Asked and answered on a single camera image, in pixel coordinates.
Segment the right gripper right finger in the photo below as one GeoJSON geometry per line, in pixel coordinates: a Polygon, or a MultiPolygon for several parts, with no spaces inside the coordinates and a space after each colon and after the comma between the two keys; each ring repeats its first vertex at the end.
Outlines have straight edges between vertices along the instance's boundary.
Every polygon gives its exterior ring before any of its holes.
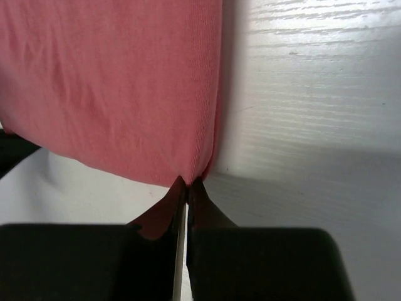
{"type": "Polygon", "coordinates": [[[318,228],[232,222],[198,179],[189,188],[187,268],[194,300],[353,300],[334,239],[318,228]]]}

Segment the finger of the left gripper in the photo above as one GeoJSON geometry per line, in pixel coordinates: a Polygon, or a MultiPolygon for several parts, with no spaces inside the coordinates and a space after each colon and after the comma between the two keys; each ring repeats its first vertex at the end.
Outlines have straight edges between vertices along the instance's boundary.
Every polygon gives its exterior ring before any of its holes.
{"type": "Polygon", "coordinates": [[[14,134],[7,134],[1,129],[0,176],[4,177],[22,160],[41,147],[14,134]]]}

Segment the salmon pink t-shirt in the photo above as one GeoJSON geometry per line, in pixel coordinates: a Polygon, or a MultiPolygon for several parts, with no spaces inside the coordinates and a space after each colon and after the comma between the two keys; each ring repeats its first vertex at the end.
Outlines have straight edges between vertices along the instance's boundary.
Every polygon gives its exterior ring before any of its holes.
{"type": "Polygon", "coordinates": [[[209,172],[221,1],[2,1],[5,130],[128,179],[209,172]]]}

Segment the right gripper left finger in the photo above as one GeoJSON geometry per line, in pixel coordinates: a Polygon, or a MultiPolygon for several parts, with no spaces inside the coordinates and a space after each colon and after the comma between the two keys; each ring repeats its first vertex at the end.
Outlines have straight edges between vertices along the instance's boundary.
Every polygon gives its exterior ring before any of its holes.
{"type": "Polygon", "coordinates": [[[185,183],[127,224],[1,226],[2,300],[179,300],[185,183]]]}

